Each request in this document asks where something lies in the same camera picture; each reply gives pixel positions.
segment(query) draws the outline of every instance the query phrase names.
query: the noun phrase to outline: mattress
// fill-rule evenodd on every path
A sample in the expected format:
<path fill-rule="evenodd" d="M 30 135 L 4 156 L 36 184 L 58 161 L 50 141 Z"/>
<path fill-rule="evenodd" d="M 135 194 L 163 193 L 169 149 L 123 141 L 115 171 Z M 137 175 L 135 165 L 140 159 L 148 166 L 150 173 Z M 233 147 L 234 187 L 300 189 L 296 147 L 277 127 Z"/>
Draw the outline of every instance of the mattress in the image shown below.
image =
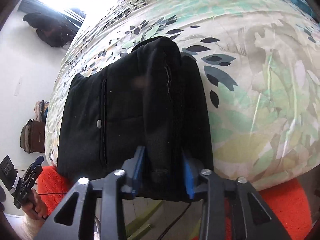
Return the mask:
<path fill-rule="evenodd" d="M 51 165 L 73 77 L 90 76 L 155 36 L 197 62 L 217 174 L 244 176 L 262 190 L 319 164 L 320 29 L 307 13 L 290 0 L 111 2 L 85 20 L 62 61 L 46 121 Z"/>

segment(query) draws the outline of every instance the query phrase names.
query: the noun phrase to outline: brown cabinet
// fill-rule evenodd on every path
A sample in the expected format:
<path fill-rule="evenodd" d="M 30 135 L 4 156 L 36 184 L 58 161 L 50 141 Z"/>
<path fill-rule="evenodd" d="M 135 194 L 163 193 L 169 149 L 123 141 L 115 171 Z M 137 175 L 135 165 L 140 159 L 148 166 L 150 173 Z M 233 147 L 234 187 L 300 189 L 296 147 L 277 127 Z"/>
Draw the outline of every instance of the brown cabinet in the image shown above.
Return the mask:
<path fill-rule="evenodd" d="M 45 122 L 32 120 L 30 133 L 31 152 L 44 153 Z"/>

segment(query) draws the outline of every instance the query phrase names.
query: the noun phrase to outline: human hand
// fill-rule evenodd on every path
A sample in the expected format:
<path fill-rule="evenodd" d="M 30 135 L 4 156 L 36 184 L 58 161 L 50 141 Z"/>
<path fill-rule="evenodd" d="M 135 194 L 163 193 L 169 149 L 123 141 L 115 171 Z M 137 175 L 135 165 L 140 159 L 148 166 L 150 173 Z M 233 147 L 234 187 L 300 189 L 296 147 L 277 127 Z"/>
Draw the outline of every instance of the human hand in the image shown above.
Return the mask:
<path fill-rule="evenodd" d="M 31 189 L 33 193 L 33 197 L 36 203 L 36 212 L 38 215 L 36 215 L 32 208 L 33 204 L 31 202 L 25 204 L 22 206 L 22 210 L 27 214 L 28 217 L 31 219 L 37 220 L 41 217 L 46 218 L 48 216 L 48 208 L 47 205 L 42 201 L 41 196 L 37 194 L 35 189 Z"/>

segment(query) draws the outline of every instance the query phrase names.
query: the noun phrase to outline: black folded garment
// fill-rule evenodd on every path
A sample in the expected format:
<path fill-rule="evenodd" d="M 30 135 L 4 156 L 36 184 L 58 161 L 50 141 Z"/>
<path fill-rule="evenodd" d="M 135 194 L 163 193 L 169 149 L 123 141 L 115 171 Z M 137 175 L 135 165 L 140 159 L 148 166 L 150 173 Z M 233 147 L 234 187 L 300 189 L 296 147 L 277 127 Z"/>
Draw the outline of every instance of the black folded garment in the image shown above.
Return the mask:
<path fill-rule="evenodd" d="M 103 178 L 132 158 L 138 145 L 146 146 L 148 164 L 140 195 L 179 199 L 172 192 L 184 187 L 182 148 L 213 169 L 198 67 L 166 37 L 140 43 L 90 77 L 74 77 L 60 129 L 58 173 L 72 181 Z"/>

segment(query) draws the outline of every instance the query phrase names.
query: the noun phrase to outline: black cable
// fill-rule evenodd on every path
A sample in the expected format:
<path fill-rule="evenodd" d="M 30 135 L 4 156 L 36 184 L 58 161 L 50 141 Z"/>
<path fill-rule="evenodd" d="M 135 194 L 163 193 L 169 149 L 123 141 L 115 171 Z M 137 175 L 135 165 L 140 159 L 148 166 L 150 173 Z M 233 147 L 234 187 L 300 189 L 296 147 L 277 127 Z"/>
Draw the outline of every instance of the black cable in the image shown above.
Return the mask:
<path fill-rule="evenodd" d="M 66 193 L 44 193 L 44 194 L 39 194 L 38 195 L 65 195 Z"/>
<path fill-rule="evenodd" d="M 187 212 L 188 208 L 191 206 L 192 203 L 190 203 L 186 209 L 181 213 L 180 216 L 178 216 L 163 232 L 162 234 L 157 238 L 157 240 L 161 240 L 165 234 L 175 225 L 176 222 Z"/>

